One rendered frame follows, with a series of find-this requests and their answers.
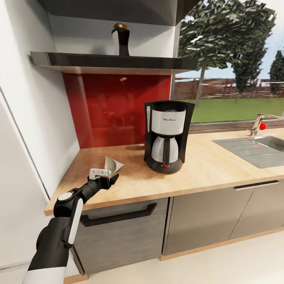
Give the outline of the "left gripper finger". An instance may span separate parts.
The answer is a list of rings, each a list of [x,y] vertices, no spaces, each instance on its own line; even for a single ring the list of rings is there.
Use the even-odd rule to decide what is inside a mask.
[[[118,179],[119,174],[113,176],[112,178],[110,178],[110,186],[114,185],[116,180]]]

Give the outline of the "bottle of coffee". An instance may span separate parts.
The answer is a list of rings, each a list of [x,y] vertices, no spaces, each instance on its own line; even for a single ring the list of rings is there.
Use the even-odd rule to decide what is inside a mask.
[[[130,31],[127,29],[127,25],[122,23],[116,23],[112,30],[113,41],[115,45],[114,55],[129,56],[129,35]]]

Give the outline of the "paper coffee filter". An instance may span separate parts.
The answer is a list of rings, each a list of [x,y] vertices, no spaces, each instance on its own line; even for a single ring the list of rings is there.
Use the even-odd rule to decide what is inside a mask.
[[[123,165],[123,163],[120,163],[116,161],[115,159],[112,159],[108,156],[106,156],[106,163],[105,163],[105,170],[110,170],[111,174],[108,176],[109,178],[118,171]]]

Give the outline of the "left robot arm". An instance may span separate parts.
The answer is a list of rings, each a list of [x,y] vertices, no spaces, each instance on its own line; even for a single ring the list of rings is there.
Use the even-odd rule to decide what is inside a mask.
[[[60,195],[54,205],[54,218],[41,230],[35,253],[22,284],[64,284],[65,271],[75,240],[83,204],[100,189],[109,189],[119,174],[110,170],[90,169],[88,182]]]

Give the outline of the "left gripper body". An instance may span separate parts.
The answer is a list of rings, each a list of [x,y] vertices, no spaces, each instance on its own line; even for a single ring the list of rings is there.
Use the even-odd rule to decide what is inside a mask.
[[[100,189],[109,189],[110,186],[110,179],[108,177],[101,177],[95,180],[90,180],[88,175],[88,182],[86,182],[84,185],[88,185],[91,190],[93,191],[93,196],[100,190]]]

